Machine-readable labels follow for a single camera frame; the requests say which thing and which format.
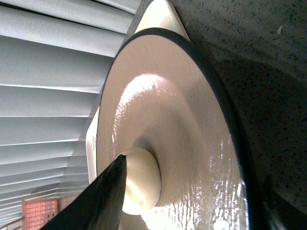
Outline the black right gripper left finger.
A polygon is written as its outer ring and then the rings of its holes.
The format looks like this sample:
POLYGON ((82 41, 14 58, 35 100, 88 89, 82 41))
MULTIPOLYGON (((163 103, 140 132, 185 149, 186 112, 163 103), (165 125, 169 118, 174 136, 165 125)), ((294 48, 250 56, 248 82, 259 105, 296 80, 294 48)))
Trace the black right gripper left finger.
POLYGON ((125 155, 119 155, 43 230, 117 230, 127 176, 125 155))

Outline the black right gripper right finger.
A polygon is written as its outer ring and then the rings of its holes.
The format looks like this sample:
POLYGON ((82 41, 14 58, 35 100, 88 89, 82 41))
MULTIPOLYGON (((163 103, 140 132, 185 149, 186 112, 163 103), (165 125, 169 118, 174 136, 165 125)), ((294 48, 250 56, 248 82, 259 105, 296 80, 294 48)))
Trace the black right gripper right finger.
POLYGON ((262 202, 271 230, 307 228, 307 178, 267 165, 262 173, 262 202))

